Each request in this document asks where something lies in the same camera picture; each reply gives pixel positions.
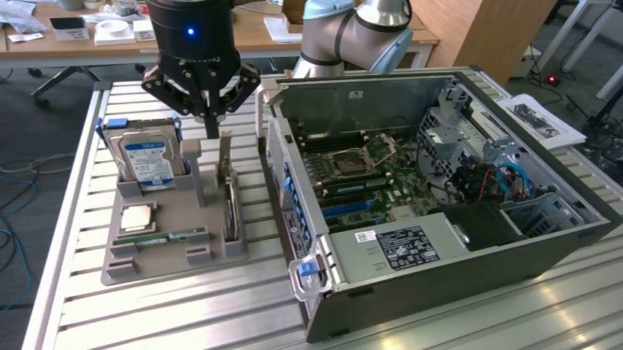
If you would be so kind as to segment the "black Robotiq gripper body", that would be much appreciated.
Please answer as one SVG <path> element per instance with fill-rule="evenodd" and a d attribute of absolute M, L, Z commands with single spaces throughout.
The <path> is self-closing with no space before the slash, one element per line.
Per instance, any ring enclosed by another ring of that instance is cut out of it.
<path fill-rule="evenodd" d="M 211 64 L 238 64 L 231 1 L 148 1 L 160 66 L 198 74 L 211 110 Z"/>

